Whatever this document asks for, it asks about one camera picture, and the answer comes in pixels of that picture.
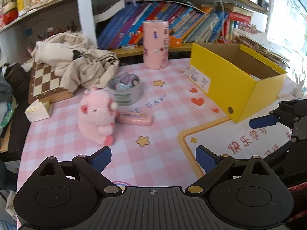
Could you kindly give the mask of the pink plush pig toy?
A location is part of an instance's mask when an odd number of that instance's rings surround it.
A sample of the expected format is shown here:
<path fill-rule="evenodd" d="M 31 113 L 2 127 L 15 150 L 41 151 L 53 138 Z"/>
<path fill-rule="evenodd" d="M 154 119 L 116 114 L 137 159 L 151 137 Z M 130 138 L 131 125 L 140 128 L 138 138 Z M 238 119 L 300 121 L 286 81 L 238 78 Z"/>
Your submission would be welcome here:
<path fill-rule="evenodd" d="M 113 144 L 118 104 L 111 95 L 97 87 L 84 92 L 78 105 L 78 128 L 82 135 L 103 146 Z"/>

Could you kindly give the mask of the grey tape roll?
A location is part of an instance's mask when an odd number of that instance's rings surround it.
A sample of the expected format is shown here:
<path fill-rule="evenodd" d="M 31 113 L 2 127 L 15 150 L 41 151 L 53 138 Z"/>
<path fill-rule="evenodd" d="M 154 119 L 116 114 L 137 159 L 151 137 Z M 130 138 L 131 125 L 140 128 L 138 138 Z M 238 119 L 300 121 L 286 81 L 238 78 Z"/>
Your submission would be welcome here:
<path fill-rule="evenodd" d="M 139 79 L 139 83 L 135 87 L 133 87 L 129 90 L 116 90 L 115 89 L 115 79 L 122 74 L 118 74 L 118 75 L 114 76 L 112 79 L 110 79 L 108 81 L 107 87 L 109 88 L 109 90 L 113 94 L 113 97 L 114 97 L 116 103 L 119 106 L 133 105 L 134 103 L 140 101 L 141 96 L 142 96 L 142 85 L 140 83 L 140 78 L 136 75 Z"/>

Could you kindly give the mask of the pink checkered desk mat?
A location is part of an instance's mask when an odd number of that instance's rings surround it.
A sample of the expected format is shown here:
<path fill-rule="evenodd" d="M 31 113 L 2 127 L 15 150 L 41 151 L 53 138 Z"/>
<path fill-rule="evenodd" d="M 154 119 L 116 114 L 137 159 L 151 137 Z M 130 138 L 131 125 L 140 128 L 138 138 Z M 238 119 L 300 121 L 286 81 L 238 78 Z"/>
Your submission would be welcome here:
<path fill-rule="evenodd" d="M 271 105 L 236 124 L 191 82 L 189 67 L 188 60 L 174 60 L 161 71 L 141 64 L 121 69 L 139 76 L 144 91 L 121 113 L 153 117 L 149 126 L 116 123 L 102 175 L 121 194 L 102 194 L 73 167 L 74 157 L 104 147 L 78 130 L 79 97 L 33 124 L 22 164 L 35 166 L 21 176 L 14 201 L 21 229 L 306 229 L 306 182 L 287 187 L 264 160 L 292 130 L 279 122 L 249 126 L 292 101 L 288 84 Z M 205 194 L 186 194 L 205 175 L 196 161 L 199 145 L 235 163 Z"/>

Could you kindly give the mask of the yellow cardboard box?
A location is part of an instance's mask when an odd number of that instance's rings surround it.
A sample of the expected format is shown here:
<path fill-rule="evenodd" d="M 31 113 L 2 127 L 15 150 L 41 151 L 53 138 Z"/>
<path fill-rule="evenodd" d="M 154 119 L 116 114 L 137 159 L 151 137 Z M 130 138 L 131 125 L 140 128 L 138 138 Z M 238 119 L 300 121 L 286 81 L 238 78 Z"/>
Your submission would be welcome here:
<path fill-rule="evenodd" d="M 287 72 L 242 44 L 193 43 L 189 79 L 235 123 L 271 105 Z"/>

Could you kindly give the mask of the stack of papers and booklets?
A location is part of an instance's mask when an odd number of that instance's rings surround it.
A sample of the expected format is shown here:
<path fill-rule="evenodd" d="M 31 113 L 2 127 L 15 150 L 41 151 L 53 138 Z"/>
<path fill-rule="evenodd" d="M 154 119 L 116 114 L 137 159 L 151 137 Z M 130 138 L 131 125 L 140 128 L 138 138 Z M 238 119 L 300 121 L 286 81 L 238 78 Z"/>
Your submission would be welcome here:
<path fill-rule="evenodd" d="M 233 42 L 245 45 L 253 49 L 254 51 L 276 63 L 278 66 L 282 67 L 284 70 L 290 68 L 290 60 L 279 54 L 276 50 L 270 47 L 266 47 L 263 44 L 251 39 L 248 35 L 246 35 L 245 31 L 234 29 Z"/>

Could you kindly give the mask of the brown checkered chess board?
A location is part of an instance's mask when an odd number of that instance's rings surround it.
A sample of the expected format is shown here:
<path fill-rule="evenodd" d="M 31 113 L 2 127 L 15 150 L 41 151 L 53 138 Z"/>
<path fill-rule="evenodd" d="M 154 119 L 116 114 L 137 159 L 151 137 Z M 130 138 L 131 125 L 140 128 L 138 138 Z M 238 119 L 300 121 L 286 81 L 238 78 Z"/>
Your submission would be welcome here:
<path fill-rule="evenodd" d="M 60 86 L 61 77 L 55 75 L 54 67 L 44 63 L 33 63 L 29 83 L 28 104 L 39 100 L 55 103 L 70 99 L 74 95 Z"/>

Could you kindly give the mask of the beige crumpled cloth bag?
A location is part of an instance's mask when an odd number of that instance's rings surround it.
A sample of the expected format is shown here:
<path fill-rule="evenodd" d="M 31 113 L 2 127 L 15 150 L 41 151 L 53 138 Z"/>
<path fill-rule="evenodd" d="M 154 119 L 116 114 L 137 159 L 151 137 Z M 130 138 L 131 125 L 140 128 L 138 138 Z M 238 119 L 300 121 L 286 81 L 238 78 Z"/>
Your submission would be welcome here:
<path fill-rule="evenodd" d="M 79 86 L 105 88 L 120 63 L 112 51 L 101 50 L 83 34 L 70 31 L 37 41 L 31 56 L 37 64 L 52 66 L 60 77 L 60 87 L 69 92 Z"/>

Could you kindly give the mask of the orange white small box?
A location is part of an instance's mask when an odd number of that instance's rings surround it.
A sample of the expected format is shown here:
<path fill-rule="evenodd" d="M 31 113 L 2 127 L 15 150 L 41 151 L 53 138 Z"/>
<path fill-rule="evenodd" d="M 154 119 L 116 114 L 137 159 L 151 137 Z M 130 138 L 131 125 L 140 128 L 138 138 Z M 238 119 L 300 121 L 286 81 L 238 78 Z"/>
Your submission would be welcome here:
<path fill-rule="evenodd" d="M 181 37 L 176 37 L 174 35 L 169 36 L 169 47 L 181 47 L 183 44 L 183 39 Z"/>

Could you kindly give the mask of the row of colourful books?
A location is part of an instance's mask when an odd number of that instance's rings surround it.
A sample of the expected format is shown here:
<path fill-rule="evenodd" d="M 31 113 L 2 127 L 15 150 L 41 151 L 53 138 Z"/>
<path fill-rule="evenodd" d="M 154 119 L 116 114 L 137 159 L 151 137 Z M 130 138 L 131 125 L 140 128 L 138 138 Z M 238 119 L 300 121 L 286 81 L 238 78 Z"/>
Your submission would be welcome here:
<path fill-rule="evenodd" d="M 120 0 L 94 17 L 102 27 L 97 44 L 102 49 L 127 49 L 144 43 L 145 34 L 165 46 L 187 43 L 226 43 L 234 28 L 251 27 L 253 13 L 232 4 L 195 5 L 184 1 Z"/>

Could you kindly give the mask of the pink cylindrical canister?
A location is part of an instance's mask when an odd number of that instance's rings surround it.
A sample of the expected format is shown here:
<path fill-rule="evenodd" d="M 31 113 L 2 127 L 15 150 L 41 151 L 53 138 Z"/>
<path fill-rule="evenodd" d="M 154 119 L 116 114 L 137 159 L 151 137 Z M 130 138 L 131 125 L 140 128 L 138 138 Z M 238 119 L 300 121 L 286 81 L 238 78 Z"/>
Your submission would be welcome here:
<path fill-rule="evenodd" d="M 145 67 L 154 70 L 168 65 L 169 22 L 146 20 L 143 22 L 143 61 Z"/>

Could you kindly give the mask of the white wooden bookshelf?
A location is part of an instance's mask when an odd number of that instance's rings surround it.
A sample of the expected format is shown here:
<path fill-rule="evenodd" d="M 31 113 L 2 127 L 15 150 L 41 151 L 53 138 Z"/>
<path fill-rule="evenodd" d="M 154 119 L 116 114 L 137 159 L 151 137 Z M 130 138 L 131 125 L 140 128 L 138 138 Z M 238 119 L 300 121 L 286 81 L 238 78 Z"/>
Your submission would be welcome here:
<path fill-rule="evenodd" d="M 26 35 L 21 30 L 21 24 L 27 20 L 34 18 L 43 13 L 51 13 L 52 9 L 57 6 L 64 5 L 66 0 L 58 0 L 54 4 L 50 4 L 46 7 L 27 12 L 23 16 L 15 19 L 12 23 L 1 28 L 1 60 L 4 62 L 21 62 L 23 60 L 30 59 L 31 55 L 27 50 L 28 44 L 26 43 Z M 118 0 L 102 0 L 106 5 L 113 4 Z M 207 3 L 209 0 L 189 0 L 194 4 Z M 270 10 L 263 8 L 250 0 L 220 0 L 222 3 L 230 3 L 240 6 L 245 9 L 249 9 L 255 12 L 259 12 L 265 15 L 269 15 Z M 94 44 L 97 43 L 95 21 L 93 16 L 93 0 L 77 0 L 78 3 L 78 15 L 81 25 L 82 33 L 90 39 Z"/>

